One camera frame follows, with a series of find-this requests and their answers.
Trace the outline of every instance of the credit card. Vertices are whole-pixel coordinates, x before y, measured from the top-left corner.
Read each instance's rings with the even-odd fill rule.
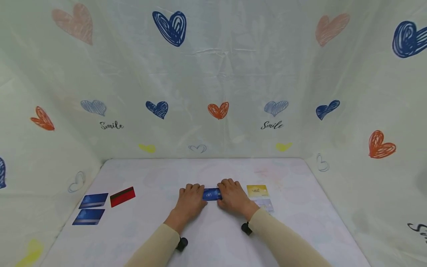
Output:
[[[107,200],[108,193],[86,195],[83,197],[82,203],[79,208],[95,208],[102,207]]]
[[[269,197],[266,185],[247,185],[249,197]]]
[[[273,204],[269,199],[253,200],[258,207],[265,209],[267,212],[274,212]]]
[[[114,195],[110,196],[111,207],[115,207],[119,204],[122,204],[123,202],[128,201],[129,199],[132,199],[134,197],[135,191],[133,189],[133,186],[123,191],[120,191],[119,193],[115,193]]]
[[[79,212],[73,225],[97,225],[105,209],[83,209]]]
[[[213,201],[213,200],[221,200],[221,192],[219,188],[206,188],[203,192],[203,200],[205,201]]]

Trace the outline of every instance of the heart pattern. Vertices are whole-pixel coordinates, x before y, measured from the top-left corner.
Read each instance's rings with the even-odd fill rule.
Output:
[[[0,189],[6,187],[6,163],[0,158]]]
[[[369,138],[369,156],[371,158],[385,158],[396,152],[396,145],[393,143],[383,143],[384,134],[376,130]]]
[[[329,163],[322,160],[322,156],[320,155],[320,153],[317,154],[316,160],[317,160],[317,169],[319,171],[325,172],[329,170]]]
[[[157,106],[147,101],[145,106],[150,110],[154,115],[164,120],[164,116],[166,116],[167,110],[169,108],[168,104],[164,101],[157,103]]]
[[[94,100],[92,102],[83,100],[80,102],[80,105],[84,110],[90,113],[99,114],[101,116],[105,116],[105,112],[107,111],[107,106],[99,100]]]
[[[145,146],[143,144],[139,144],[139,148],[141,148],[142,150],[148,152],[148,153],[154,153],[156,152],[156,147],[154,145],[148,145]]]
[[[291,146],[292,146],[292,143],[287,143],[287,144],[277,143],[276,149],[279,150],[280,152],[284,152],[288,150]]]
[[[274,102],[270,101],[264,106],[264,111],[276,117],[277,114],[285,110],[289,105],[287,101]]]
[[[74,193],[80,190],[86,183],[86,176],[85,173],[82,171],[79,171],[76,176],[74,177],[74,182],[68,186],[68,192]]]
[[[92,45],[92,17],[88,8],[83,4],[75,4],[73,8],[73,16],[67,12],[54,9],[52,10],[52,18],[56,25],[64,30],[69,35]]]
[[[206,146],[205,145],[198,145],[197,147],[195,147],[195,146],[188,146],[188,148],[191,150],[191,151],[194,151],[194,152],[199,152],[200,154],[202,154],[204,151],[206,151]]]
[[[415,56],[427,48],[427,27],[417,31],[412,21],[401,22],[393,37],[393,52],[400,58]]]
[[[170,44],[179,47],[185,39],[187,19],[181,11],[177,11],[169,20],[160,12],[153,12],[153,20],[160,33]]]
[[[25,257],[20,260],[15,267],[30,267],[40,258],[43,254],[44,245],[37,239],[32,239],[28,243]]]
[[[215,104],[209,104],[208,105],[208,111],[212,116],[214,116],[218,120],[221,120],[227,115],[228,106],[229,106],[228,102],[222,103],[219,108]]]
[[[316,108],[316,114],[320,120],[323,120],[326,114],[338,108],[339,104],[340,104],[339,100],[334,100],[331,103],[329,103],[329,106],[327,105],[318,106]]]
[[[44,112],[44,110],[37,106],[35,108],[35,113],[37,114],[38,118],[30,118],[32,122],[34,122],[37,126],[47,130],[47,131],[54,131],[55,127],[53,127],[53,123],[50,120],[49,116]]]
[[[329,22],[328,16],[323,16],[317,23],[316,40],[321,47],[324,47],[330,40],[337,36],[347,26],[350,15],[347,13],[336,16]]]

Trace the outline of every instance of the white curtain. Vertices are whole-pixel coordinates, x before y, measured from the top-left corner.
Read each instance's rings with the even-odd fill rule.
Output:
[[[2,1],[0,266],[41,263],[105,160],[195,157],[301,157],[373,267],[425,266],[426,11]]]

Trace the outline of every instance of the left hand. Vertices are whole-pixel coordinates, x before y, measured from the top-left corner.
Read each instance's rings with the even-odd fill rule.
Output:
[[[170,212],[169,217],[164,224],[174,229],[181,235],[185,225],[197,215],[200,214],[202,209],[208,204],[202,199],[204,185],[187,184],[184,188],[179,190],[179,198],[175,208]]]

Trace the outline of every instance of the beige sleeve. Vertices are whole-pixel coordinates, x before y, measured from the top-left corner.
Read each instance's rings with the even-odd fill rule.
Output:
[[[179,243],[179,234],[160,225],[124,267],[165,267]]]
[[[249,228],[268,246],[280,267],[330,267],[306,240],[260,208]]]

